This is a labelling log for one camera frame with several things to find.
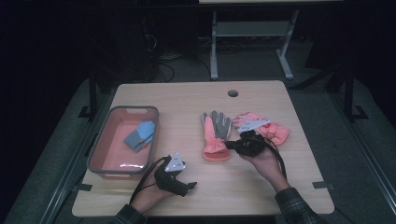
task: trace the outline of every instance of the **pink tray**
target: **pink tray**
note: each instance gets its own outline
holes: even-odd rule
[[[159,130],[158,119],[159,111],[154,106],[113,107],[93,145],[88,168],[102,178],[129,178],[142,174],[152,159]],[[134,152],[123,141],[145,120],[156,124],[152,141]]]

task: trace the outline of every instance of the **person's left hand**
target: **person's left hand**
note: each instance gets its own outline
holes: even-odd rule
[[[139,193],[137,193],[136,197],[130,204],[136,211],[138,211],[141,214],[145,213],[150,208],[154,207],[154,205],[156,205],[162,199],[165,199],[172,195],[176,195],[167,190],[158,188],[154,177],[154,174],[157,171],[157,169],[158,167],[151,172],[149,178],[146,180],[145,184],[143,185],[143,188],[140,190]]]

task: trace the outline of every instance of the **blue object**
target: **blue object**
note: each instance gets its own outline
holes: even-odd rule
[[[135,152],[140,151],[152,141],[155,124],[151,120],[142,121],[136,130],[130,133],[124,140],[124,143]]]

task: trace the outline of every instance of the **plaid sleeve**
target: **plaid sleeve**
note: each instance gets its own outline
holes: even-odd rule
[[[281,190],[275,196],[283,218],[293,224],[324,224],[327,223],[316,214],[301,197],[295,188]]]
[[[142,214],[128,204],[125,204],[113,218],[115,224],[144,224],[146,221]]]

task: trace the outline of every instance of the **hole in table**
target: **hole in table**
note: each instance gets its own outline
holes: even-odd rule
[[[228,91],[228,95],[230,97],[237,97],[239,95],[239,92],[235,91],[235,90],[230,90],[230,91]]]

